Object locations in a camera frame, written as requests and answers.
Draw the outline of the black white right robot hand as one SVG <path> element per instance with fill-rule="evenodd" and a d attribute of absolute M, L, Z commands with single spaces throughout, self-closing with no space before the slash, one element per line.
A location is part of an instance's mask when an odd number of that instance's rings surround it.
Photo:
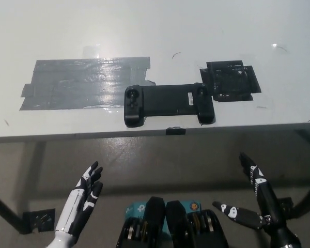
<path fill-rule="evenodd" d="M 212 205 L 233 222 L 254 230 L 264 229 L 270 233 L 277 229 L 286 228 L 286 218 L 278 198 L 260 167 L 244 152 L 240 153 L 239 160 L 243 172 L 254 190 L 260 213 L 219 201 L 214 201 Z"/>

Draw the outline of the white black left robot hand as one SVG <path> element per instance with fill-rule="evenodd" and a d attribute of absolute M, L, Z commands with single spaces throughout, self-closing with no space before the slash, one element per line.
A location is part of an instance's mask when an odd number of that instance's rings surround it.
<path fill-rule="evenodd" d="M 79 237 L 101 194 L 103 183 L 99 179 L 102 171 L 96 161 L 83 173 L 68 196 L 56 225 L 57 231 L 68 233 L 76 239 Z"/>

